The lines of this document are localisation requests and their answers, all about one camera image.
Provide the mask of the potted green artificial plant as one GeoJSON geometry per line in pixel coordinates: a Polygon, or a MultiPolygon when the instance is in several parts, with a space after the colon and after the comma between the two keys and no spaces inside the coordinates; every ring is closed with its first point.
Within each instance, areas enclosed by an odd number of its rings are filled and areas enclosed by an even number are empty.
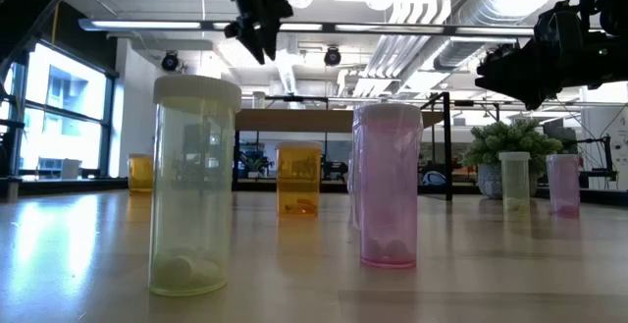
{"type": "Polygon", "coordinates": [[[501,168],[498,155],[502,152],[528,152],[529,188],[534,195],[538,178],[547,170],[546,157],[560,153],[562,143],[538,131],[540,123],[534,120],[516,120],[511,124],[502,121],[483,127],[474,127],[473,141],[462,153],[462,164],[476,167],[480,193],[491,199],[501,199],[501,168]]]}

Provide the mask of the tall pink medicine bottle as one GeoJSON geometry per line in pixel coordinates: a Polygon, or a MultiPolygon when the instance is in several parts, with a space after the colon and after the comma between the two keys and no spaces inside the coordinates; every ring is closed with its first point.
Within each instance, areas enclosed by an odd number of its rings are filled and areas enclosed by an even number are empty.
{"type": "Polygon", "coordinates": [[[416,266],[421,110],[379,103],[354,111],[354,189],[361,262],[378,268],[416,266]]]}

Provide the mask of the silver ceiling duct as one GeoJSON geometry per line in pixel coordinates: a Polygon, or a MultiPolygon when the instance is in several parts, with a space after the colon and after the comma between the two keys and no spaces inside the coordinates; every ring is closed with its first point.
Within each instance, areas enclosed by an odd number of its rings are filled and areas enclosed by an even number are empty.
{"type": "MultiPolygon", "coordinates": [[[[466,0],[447,23],[458,26],[514,26],[549,0],[466,0]]],[[[434,59],[437,70],[454,70],[482,51],[486,43],[452,41],[434,59]]]]}

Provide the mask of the small pink medicine bottle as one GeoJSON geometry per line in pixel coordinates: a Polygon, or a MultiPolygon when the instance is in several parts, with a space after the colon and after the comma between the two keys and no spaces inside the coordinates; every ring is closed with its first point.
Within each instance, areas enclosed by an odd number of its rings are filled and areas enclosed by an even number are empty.
{"type": "Polygon", "coordinates": [[[579,156],[551,154],[546,157],[551,213],[565,218],[580,215],[579,156]]]}

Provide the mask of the white bin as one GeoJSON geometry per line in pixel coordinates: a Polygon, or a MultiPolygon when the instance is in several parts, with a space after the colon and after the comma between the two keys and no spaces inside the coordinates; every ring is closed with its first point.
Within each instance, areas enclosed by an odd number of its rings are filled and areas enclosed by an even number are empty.
{"type": "Polygon", "coordinates": [[[80,175],[81,160],[65,158],[62,160],[61,178],[63,180],[75,180],[80,175]]]}

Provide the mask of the black background monitor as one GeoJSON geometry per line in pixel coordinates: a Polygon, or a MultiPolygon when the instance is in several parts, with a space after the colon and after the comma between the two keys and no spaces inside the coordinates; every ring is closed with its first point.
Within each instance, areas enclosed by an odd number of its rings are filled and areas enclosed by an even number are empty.
{"type": "Polygon", "coordinates": [[[545,121],[542,125],[543,133],[550,138],[557,139],[562,148],[558,154],[578,154],[576,131],[564,126],[563,119],[545,121]]]}

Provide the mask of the orange medicine bottle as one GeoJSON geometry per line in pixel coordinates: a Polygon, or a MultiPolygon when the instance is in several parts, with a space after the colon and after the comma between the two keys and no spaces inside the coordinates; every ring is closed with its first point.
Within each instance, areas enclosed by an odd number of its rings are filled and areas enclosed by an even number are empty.
{"type": "Polygon", "coordinates": [[[153,158],[149,154],[130,154],[128,182],[131,192],[152,192],[153,158]]]}
{"type": "Polygon", "coordinates": [[[322,144],[281,141],[277,150],[277,213],[317,216],[320,203],[322,144]]]}

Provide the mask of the large window black frame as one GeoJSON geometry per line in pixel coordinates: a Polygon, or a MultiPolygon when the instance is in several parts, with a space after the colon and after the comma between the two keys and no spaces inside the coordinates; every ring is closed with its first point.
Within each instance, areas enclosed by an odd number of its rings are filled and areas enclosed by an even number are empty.
{"type": "Polygon", "coordinates": [[[107,171],[115,78],[47,42],[9,67],[0,94],[0,158],[9,174],[58,178],[62,160],[107,171]]]}

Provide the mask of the black aluminium table frame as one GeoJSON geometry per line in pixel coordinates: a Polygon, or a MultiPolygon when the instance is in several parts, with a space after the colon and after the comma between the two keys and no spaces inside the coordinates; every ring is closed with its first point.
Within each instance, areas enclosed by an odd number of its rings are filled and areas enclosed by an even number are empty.
{"type": "MultiPolygon", "coordinates": [[[[120,190],[128,188],[128,180],[121,179],[96,179],[96,180],[43,180],[28,181],[19,180],[18,195],[35,196],[44,194],[62,194],[62,193],[78,193],[78,192],[96,192],[104,190],[120,190]]],[[[346,185],[344,184],[320,184],[320,193],[339,193],[348,194],[346,185]]],[[[275,192],[275,183],[260,182],[244,182],[243,180],[235,185],[234,191],[257,191],[257,192],[275,192]]],[[[451,200],[461,195],[478,195],[480,190],[477,186],[452,186],[450,195],[452,198],[446,197],[445,186],[418,186],[418,194],[425,196],[436,196],[437,198],[451,200]]],[[[550,198],[550,191],[547,188],[538,188],[534,197],[550,198]]],[[[592,203],[599,205],[609,205],[620,208],[628,208],[628,190],[595,190],[581,189],[580,199],[584,203],[592,203]]]]}

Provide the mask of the large pale green medicine bottle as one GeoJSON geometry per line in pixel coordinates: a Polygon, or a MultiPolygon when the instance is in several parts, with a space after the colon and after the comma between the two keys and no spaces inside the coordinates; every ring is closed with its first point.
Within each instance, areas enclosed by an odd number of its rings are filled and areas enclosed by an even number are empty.
{"type": "Polygon", "coordinates": [[[196,75],[154,83],[149,290],[195,296],[227,283],[240,88],[196,75]]]}

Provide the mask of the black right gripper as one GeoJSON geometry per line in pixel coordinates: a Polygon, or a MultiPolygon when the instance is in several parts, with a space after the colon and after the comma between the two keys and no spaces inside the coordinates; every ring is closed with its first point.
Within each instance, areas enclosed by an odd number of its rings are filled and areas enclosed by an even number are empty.
{"type": "Polygon", "coordinates": [[[593,62],[586,52],[588,39],[596,37],[580,19],[578,6],[559,1],[538,16],[534,55],[488,55],[477,67],[475,85],[510,90],[527,110],[538,109],[566,87],[596,89],[593,62]]]}

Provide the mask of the wooden shelf black metal legs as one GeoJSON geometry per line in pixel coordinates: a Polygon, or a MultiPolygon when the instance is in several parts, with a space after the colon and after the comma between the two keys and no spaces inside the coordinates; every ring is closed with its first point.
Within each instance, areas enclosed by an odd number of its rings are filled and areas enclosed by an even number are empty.
{"type": "MultiPolygon", "coordinates": [[[[232,189],[236,191],[270,191],[271,185],[240,186],[238,184],[238,166],[240,163],[240,133],[245,132],[284,132],[284,133],[323,133],[324,145],[328,146],[328,133],[350,133],[352,112],[329,110],[330,98],[310,96],[268,96],[267,100],[284,102],[303,102],[306,100],[326,103],[325,110],[279,110],[279,109],[244,109],[235,116],[235,144],[232,189]]],[[[436,129],[436,124],[443,122],[445,184],[443,186],[419,186],[421,195],[441,195],[443,200],[453,200],[452,170],[453,157],[451,147],[450,97],[448,92],[441,92],[425,102],[419,101],[420,110],[424,111],[425,128],[436,129]]]]}

